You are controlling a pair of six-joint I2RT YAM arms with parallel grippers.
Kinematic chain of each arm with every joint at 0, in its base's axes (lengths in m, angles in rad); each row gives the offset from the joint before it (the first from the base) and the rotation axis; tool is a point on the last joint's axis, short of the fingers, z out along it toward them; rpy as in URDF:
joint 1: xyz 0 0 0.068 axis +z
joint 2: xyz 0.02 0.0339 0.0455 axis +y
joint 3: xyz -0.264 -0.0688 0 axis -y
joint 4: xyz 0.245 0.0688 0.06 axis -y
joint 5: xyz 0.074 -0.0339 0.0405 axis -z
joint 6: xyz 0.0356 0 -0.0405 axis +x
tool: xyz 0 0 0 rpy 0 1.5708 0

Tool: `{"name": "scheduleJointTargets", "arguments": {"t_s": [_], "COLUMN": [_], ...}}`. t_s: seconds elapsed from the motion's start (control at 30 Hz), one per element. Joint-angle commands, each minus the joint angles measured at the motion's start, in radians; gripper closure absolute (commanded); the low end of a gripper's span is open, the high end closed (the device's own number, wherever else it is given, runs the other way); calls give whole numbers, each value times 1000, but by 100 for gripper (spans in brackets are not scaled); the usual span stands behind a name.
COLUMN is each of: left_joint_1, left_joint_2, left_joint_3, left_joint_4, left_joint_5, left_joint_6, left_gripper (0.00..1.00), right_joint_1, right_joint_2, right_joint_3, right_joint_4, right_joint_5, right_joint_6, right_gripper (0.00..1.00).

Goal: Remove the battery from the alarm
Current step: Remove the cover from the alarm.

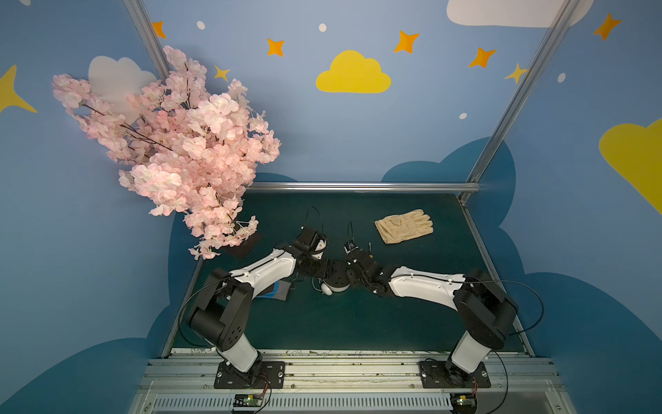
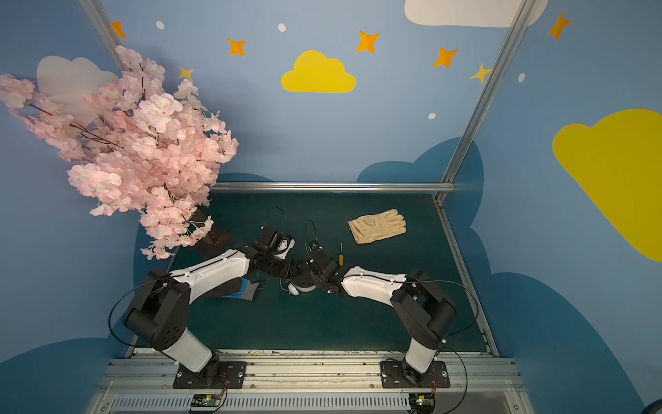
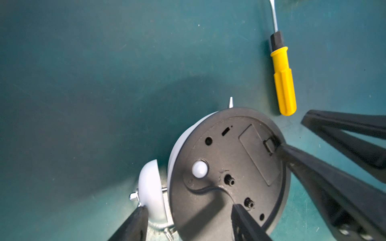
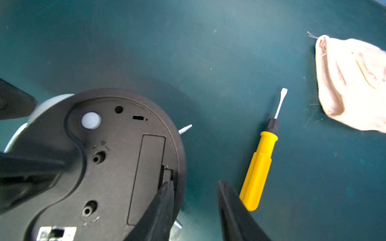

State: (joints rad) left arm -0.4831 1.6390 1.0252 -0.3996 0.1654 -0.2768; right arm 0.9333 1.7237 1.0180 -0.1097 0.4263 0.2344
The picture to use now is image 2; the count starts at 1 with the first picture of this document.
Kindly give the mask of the white round alarm clock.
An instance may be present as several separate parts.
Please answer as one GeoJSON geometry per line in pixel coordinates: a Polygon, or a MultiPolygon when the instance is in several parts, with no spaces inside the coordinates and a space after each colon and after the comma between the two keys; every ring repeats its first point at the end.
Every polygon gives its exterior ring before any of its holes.
{"type": "Polygon", "coordinates": [[[310,293],[317,288],[315,281],[309,274],[300,274],[288,280],[287,291],[298,296],[300,293],[310,293]]]}

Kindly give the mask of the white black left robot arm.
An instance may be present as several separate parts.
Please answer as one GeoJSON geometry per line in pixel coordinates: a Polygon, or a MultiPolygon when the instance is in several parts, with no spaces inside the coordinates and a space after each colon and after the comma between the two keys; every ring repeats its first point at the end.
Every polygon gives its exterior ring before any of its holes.
{"type": "Polygon", "coordinates": [[[212,388],[222,378],[216,352],[187,328],[190,305],[199,298],[239,298],[252,301],[260,287],[245,275],[252,270],[286,277],[285,260],[294,241],[259,250],[242,245],[171,273],[156,269],[134,290],[122,324],[152,348],[179,364],[175,388],[212,388]]]}

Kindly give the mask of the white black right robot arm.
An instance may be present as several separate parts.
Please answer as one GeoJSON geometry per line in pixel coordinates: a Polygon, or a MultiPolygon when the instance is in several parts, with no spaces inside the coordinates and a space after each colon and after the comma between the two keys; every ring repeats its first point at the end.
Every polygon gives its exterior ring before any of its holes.
{"type": "Polygon", "coordinates": [[[382,274],[341,265],[322,250],[309,254],[306,266],[315,285],[340,297],[366,298],[391,307],[410,334],[403,373],[420,380],[428,374],[458,314],[453,300],[426,272],[382,274]]]}

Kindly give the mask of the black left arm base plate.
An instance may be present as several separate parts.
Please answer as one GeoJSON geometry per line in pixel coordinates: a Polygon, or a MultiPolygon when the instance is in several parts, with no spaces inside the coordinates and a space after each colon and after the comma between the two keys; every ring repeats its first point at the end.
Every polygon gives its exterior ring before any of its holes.
{"type": "Polygon", "coordinates": [[[248,364],[238,361],[219,361],[212,358],[199,372],[179,366],[172,387],[174,389],[241,389],[248,364]]]}

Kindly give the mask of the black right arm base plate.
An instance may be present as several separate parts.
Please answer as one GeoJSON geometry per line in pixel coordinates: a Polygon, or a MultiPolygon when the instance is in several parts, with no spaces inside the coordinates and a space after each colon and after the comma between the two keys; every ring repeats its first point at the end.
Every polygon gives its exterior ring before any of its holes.
{"type": "Polygon", "coordinates": [[[450,388],[451,382],[444,362],[433,361],[429,369],[421,374],[405,367],[404,361],[386,359],[379,363],[382,387],[391,388],[450,388]]]}

